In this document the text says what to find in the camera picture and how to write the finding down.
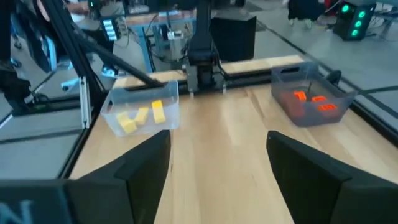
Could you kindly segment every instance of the floor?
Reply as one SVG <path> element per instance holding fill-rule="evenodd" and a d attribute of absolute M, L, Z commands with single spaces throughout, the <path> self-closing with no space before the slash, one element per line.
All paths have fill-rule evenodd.
<path fill-rule="evenodd" d="M 314 26 L 308 30 L 301 23 L 289 26 L 287 10 L 281 2 L 250 0 L 246 5 L 246 9 L 257 16 L 254 58 L 298 54 L 318 62 L 322 70 L 341 70 L 345 78 L 345 82 L 340 83 L 342 89 L 365 90 L 356 99 L 398 128 L 398 103 L 394 100 L 398 94 L 398 24 L 392 26 L 388 40 L 370 37 L 361 42 L 343 42 L 324 27 Z M 373 31 L 380 29 L 382 27 L 373 28 Z M 141 48 L 133 36 L 118 41 L 114 53 L 132 66 L 145 70 Z M 29 79 L 38 92 L 49 97 L 78 93 L 77 89 L 64 93 L 60 88 L 61 82 L 76 77 L 73 69 L 59 71 L 43 83 L 49 74 L 30 59 L 26 46 L 22 50 L 13 48 L 12 56 L 23 64 L 19 75 Z M 96 73 L 100 72 L 101 65 L 98 57 L 91 64 Z M 107 88 L 111 87 L 112 79 L 100 79 Z M 0 179 L 57 177 L 81 131 L 80 111 L 12 118 L 10 110 L 1 95 Z"/>

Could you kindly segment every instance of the black metal frame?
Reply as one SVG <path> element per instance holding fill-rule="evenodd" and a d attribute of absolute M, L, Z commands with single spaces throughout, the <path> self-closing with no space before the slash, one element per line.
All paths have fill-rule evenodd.
<path fill-rule="evenodd" d="M 56 27 L 57 34 L 61 37 L 61 41 L 64 47 L 67 49 L 67 53 L 71 58 L 72 64 L 74 65 L 77 74 L 82 77 L 88 78 L 90 85 L 90 96 L 91 99 L 98 99 L 94 103 L 93 107 L 93 122 L 89 129 L 83 130 L 80 137 L 76 140 L 73 150 L 68 158 L 67 162 L 63 166 L 62 172 L 59 174 L 60 178 L 69 177 L 73 170 L 75 162 L 80 155 L 80 152 L 84 148 L 85 142 L 91 133 L 91 130 L 95 124 L 95 121 L 100 113 L 101 104 L 103 103 L 107 92 L 102 92 L 94 79 L 93 71 L 88 63 L 83 51 L 80 47 L 87 47 L 91 51 L 106 57 L 107 59 L 114 62 L 116 66 L 127 71 L 131 75 L 142 80 L 146 85 L 127 88 L 130 91 L 142 90 L 146 88 L 153 88 L 162 86 L 163 83 L 148 77 L 145 73 L 137 70 L 136 68 L 130 66 L 128 63 L 123 61 L 121 58 L 113 55 L 111 52 L 106 51 L 104 48 L 99 47 L 95 43 L 92 43 L 86 37 L 81 35 L 76 35 L 73 33 L 71 20 L 68 14 L 62 7 L 61 1 L 53 0 L 42 0 L 44 7 L 46 8 L 49 16 Z M 243 72 L 228 76 L 227 88 L 239 88 L 249 85 L 259 85 L 271 82 L 271 71 L 262 70 L 254 72 Z M 179 81 L 180 94 L 188 93 L 187 81 Z M 218 89 L 210 89 L 206 91 L 220 91 Z M 365 107 L 360 105 L 358 102 L 354 102 L 351 109 L 367 121 L 375 130 L 387 138 L 391 143 L 398 146 L 398 134 L 397 131 L 388 124 L 384 123 L 379 119 L 374 113 L 367 110 Z"/>

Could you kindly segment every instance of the transparent container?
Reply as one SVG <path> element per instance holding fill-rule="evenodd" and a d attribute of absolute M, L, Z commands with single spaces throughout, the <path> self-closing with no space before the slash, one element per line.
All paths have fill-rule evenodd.
<path fill-rule="evenodd" d="M 161 123 L 156 123 L 152 102 L 159 100 L 162 102 L 165 120 Z M 138 123 L 136 119 L 140 108 L 148 108 L 148 110 L 144 122 Z M 101 108 L 101 114 L 117 136 L 148 134 L 166 129 L 177 129 L 180 126 L 178 82 L 172 80 L 164 87 L 148 90 L 128 91 L 124 88 L 112 89 L 109 91 Z M 126 127 L 126 122 L 121 122 L 120 117 L 125 118 L 124 120 L 129 119 L 127 121 L 128 126 L 131 126 L 131 122 L 134 121 L 136 129 L 129 128 L 129 131 L 126 131 L 127 128 L 124 128 Z"/>
<path fill-rule="evenodd" d="M 272 96 L 300 127 L 339 122 L 357 95 L 343 93 L 312 62 L 273 68 L 271 76 Z"/>

